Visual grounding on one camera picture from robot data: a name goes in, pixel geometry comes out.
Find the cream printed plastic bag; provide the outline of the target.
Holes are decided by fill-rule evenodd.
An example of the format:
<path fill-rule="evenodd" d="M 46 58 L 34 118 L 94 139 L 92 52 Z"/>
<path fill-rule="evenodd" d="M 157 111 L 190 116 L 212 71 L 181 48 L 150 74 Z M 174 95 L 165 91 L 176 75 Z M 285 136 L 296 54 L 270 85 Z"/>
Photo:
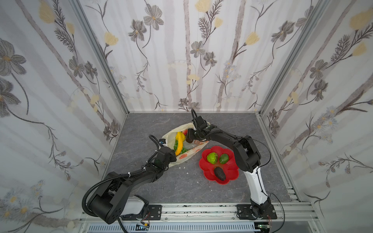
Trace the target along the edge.
<path fill-rule="evenodd" d="M 165 139 L 166 141 L 166 146 L 177 151 L 179 141 L 176 139 L 176 137 L 178 133 L 181 133 L 183 135 L 183 147 L 181 149 L 181 152 L 176 156 L 176 162 L 170 162 L 170 168 L 192 158 L 196 153 L 200 152 L 208 144 L 208 141 L 201 142 L 198 140 L 193 140 L 191 143 L 186 142 L 186 133 L 188 129 L 194 129 L 193 123 L 187 123 L 178 126 L 162 137 L 162 139 Z"/>

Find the yellow toy banana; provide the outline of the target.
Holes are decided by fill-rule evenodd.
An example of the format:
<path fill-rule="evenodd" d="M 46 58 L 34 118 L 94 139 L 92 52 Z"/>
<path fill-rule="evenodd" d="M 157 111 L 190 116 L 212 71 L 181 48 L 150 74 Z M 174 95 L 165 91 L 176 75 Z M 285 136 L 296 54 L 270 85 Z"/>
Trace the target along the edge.
<path fill-rule="evenodd" d="M 185 135 L 182 132 L 178 132 L 176 134 L 176 142 L 177 142 L 177 149 L 175 150 L 176 156 L 180 155 L 182 149 L 183 149 L 183 142 L 185 139 Z"/>

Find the green toy lime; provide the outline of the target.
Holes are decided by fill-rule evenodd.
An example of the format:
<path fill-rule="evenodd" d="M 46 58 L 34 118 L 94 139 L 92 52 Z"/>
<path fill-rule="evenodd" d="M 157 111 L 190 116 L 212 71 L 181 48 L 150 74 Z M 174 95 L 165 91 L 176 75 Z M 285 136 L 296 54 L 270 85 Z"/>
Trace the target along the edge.
<path fill-rule="evenodd" d="M 216 164 L 219 161 L 219 156 L 217 153 L 212 152 L 207 155 L 207 161 L 211 164 Z"/>

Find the small green toy fruit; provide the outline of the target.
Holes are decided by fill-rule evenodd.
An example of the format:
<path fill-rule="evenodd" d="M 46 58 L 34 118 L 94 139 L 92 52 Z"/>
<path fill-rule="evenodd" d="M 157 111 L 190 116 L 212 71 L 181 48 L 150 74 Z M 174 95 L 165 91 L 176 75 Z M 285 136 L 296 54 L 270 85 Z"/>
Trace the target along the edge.
<path fill-rule="evenodd" d="M 226 164 L 228 161 L 229 161 L 229 155 L 228 154 L 226 154 L 226 153 L 224 153 L 224 154 L 222 154 L 220 157 L 219 157 L 219 163 L 221 164 L 221 165 L 224 165 L 224 164 Z"/>

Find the dark brown toy avocado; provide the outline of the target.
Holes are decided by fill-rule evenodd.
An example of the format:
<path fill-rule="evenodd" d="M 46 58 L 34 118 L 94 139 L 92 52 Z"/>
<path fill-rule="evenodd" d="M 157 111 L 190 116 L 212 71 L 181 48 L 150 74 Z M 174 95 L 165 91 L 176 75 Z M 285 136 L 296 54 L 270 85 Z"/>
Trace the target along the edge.
<path fill-rule="evenodd" d="M 214 168 L 214 174 L 215 174 L 217 179 L 219 179 L 221 181 L 226 180 L 226 175 L 225 175 L 225 173 L 224 173 L 224 171 L 221 167 L 215 167 Z"/>

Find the red flower-shaped plate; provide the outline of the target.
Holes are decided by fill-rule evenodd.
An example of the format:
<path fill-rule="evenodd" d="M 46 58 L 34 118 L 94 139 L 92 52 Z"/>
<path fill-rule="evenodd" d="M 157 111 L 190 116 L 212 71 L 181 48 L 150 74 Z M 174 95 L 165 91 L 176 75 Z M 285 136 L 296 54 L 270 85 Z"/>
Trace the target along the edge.
<path fill-rule="evenodd" d="M 239 177 L 239 168 L 233 151 L 219 146 L 203 151 L 199 167 L 203 170 L 206 179 L 222 185 Z"/>

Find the yellow toy lemon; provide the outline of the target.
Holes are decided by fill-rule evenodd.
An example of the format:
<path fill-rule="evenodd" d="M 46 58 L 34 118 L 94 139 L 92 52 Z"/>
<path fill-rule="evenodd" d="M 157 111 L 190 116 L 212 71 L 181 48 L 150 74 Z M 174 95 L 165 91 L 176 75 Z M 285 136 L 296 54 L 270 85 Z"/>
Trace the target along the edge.
<path fill-rule="evenodd" d="M 186 136 L 185 136 L 182 132 L 180 132 L 180 137 L 181 137 L 181 140 L 182 140 L 182 141 L 185 141 L 185 140 L 186 140 Z"/>

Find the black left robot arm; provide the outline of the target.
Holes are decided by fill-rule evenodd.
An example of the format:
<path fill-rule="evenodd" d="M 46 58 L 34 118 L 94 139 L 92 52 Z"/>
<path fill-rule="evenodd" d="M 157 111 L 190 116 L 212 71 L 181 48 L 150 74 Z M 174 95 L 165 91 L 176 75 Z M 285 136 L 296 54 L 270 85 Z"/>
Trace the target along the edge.
<path fill-rule="evenodd" d="M 176 161 L 174 150 L 164 146 L 153 156 L 155 160 L 140 170 L 126 174 L 112 172 L 93 185 L 82 198 L 83 211 L 89 216 L 99 217 L 107 224 L 119 219 L 131 191 L 143 184 L 157 181 L 169 164 Z"/>

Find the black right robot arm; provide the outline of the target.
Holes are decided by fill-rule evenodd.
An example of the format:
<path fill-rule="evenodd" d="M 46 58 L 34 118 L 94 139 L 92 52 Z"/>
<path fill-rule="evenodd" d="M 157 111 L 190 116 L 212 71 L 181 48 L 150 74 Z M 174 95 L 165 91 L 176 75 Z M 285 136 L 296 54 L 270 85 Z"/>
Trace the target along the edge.
<path fill-rule="evenodd" d="M 249 219 L 277 219 L 275 208 L 270 196 L 265 191 L 261 177 L 260 152 L 255 140 L 250 136 L 236 136 L 207 123 L 195 111 L 192 111 L 193 129 L 187 132 L 187 141 L 215 141 L 231 149 L 235 156 L 236 165 L 244 172 L 250 189 Z"/>

